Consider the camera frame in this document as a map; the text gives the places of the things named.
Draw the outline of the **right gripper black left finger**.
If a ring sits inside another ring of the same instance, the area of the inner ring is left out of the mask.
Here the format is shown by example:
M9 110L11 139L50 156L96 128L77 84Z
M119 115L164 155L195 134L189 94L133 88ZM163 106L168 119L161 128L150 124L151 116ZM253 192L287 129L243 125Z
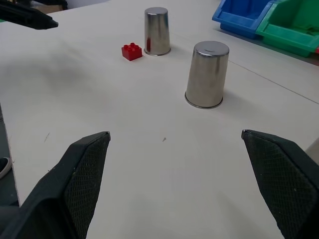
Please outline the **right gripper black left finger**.
M20 207L0 207L0 239L86 239L110 140L103 131L74 142Z

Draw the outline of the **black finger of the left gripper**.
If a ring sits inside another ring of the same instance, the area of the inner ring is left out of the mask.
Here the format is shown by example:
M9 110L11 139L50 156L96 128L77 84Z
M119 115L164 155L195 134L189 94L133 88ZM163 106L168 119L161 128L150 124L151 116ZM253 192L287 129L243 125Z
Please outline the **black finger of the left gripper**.
M58 27L58 22L41 11L13 2L0 2L0 19L36 30Z

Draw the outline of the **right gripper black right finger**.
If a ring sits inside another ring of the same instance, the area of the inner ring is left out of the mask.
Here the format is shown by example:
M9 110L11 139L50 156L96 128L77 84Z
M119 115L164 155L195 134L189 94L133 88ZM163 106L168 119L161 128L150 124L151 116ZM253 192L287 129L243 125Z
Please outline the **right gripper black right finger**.
M319 165L279 136L245 129L241 138L284 239L319 239Z

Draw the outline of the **brown cardboard box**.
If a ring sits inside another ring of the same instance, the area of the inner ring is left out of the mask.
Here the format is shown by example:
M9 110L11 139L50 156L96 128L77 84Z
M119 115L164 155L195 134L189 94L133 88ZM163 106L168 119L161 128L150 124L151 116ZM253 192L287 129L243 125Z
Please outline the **brown cardboard box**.
M66 4L46 4L46 3L40 3L38 1L32 0L30 2L30 5L32 8L35 8L45 14L68 10L67 3Z

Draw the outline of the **dark shoe with white sole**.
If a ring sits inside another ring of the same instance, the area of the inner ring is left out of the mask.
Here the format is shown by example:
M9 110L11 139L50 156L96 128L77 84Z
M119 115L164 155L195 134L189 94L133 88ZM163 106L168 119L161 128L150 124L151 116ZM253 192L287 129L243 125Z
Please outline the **dark shoe with white sole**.
M6 176L6 174L12 168L12 160L8 157L0 158L0 179Z

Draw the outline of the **red toy building brick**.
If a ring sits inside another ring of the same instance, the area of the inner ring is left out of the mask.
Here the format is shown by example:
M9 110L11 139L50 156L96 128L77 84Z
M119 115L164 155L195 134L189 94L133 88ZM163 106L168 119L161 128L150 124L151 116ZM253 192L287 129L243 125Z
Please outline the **red toy building brick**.
M126 44L122 47L122 56L129 61L141 58L143 56L142 49L135 43Z

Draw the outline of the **tall stainless steel cup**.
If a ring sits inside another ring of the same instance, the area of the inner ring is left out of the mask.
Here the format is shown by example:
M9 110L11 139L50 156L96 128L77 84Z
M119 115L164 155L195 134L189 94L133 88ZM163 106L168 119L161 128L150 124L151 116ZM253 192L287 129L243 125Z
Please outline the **tall stainless steel cup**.
M162 56L170 53L168 10L164 7L150 7L145 16L145 48L148 55Z
M185 91L186 101L194 107L211 109L223 101L229 47L218 41L195 44Z

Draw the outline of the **green plastic storage bin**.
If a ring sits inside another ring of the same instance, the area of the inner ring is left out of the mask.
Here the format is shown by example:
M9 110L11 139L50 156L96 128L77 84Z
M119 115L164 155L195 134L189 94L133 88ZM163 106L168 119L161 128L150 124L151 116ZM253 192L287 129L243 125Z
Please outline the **green plastic storage bin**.
M309 57L319 47L319 0L276 0L256 33L265 44Z

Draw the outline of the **blue plastic storage bin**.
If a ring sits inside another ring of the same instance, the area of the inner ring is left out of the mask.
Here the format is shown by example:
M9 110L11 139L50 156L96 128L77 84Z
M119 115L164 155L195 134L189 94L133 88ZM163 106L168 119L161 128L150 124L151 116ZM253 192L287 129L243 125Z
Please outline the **blue plastic storage bin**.
M221 0L212 20L220 28L237 35L256 39L261 21L276 0Z

